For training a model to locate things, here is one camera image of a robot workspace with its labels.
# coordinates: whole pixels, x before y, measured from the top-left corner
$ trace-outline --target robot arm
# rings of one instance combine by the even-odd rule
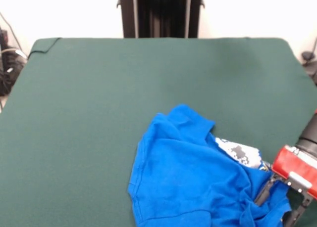
[[[273,175],[255,199],[261,206],[276,181],[286,183],[303,194],[304,200],[292,211],[284,227],[293,227],[313,199],[317,199],[317,111],[293,147],[285,145],[271,166]]]

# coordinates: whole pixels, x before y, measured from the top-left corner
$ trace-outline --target green table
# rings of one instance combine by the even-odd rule
[[[1,226],[133,227],[137,142],[180,103],[271,162],[317,90],[280,39],[39,40],[0,116]]]

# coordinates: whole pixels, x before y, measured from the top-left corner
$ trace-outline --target white printed design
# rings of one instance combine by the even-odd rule
[[[219,148],[224,150],[231,158],[238,161],[240,164],[255,169],[262,165],[262,158],[258,149],[217,137],[215,141],[218,143]]]

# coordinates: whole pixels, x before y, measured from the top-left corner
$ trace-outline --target cable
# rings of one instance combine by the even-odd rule
[[[5,53],[5,52],[9,52],[9,51],[14,51],[16,54],[22,56],[24,59],[27,59],[28,57],[26,56],[26,54],[24,54],[23,51],[17,49],[17,48],[7,48],[1,51],[1,54]]]
[[[314,46],[313,46],[312,54],[311,54],[311,56],[310,56],[308,61],[310,61],[313,58],[313,54],[314,54],[314,51],[316,50],[316,46],[317,46],[317,38],[315,39],[315,43],[314,43]]]
[[[8,21],[6,21],[5,17],[2,15],[1,12],[0,12],[0,17],[1,17],[1,18],[4,20],[4,22],[8,25],[9,29],[10,29],[11,32],[12,32],[12,35],[13,35],[14,39],[16,40],[16,43],[17,43],[18,46],[19,46],[19,49],[22,51],[22,47],[21,47],[21,45],[20,45],[20,43],[19,43],[19,40],[17,39],[16,35],[14,34],[14,31],[13,31],[11,25],[8,23]]]

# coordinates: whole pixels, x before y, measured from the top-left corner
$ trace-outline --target blue fabric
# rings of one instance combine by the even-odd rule
[[[138,227],[281,227],[288,187],[253,203],[271,173],[239,164],[221,150],[214,122],[186,105],[157,114],[137,148],[128,192]]]

